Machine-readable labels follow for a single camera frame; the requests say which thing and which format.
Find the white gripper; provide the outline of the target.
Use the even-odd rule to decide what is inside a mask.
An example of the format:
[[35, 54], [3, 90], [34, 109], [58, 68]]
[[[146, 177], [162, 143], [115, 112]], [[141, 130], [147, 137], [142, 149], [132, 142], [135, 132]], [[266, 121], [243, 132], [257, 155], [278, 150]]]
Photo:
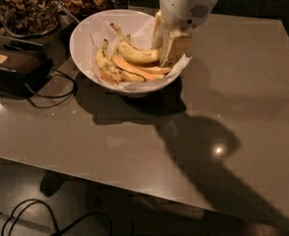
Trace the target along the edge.
[[216, 3], [217, 0], [159, 0], [151, 48], [162, 46], [160, 67], [172, 67], [182, 58], [192, 43], [192, 35], [186, 30], [202, 25]]

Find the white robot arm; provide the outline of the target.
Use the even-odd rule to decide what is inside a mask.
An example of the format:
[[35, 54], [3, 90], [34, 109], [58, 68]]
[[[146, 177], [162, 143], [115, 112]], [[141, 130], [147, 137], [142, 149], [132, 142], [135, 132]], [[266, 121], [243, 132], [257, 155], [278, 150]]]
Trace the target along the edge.
[[151, 48], [162, 49], [160, 67], [171, 67], [192, 43], [193, 29], [202, 25], [217, 0], [159, 0]]

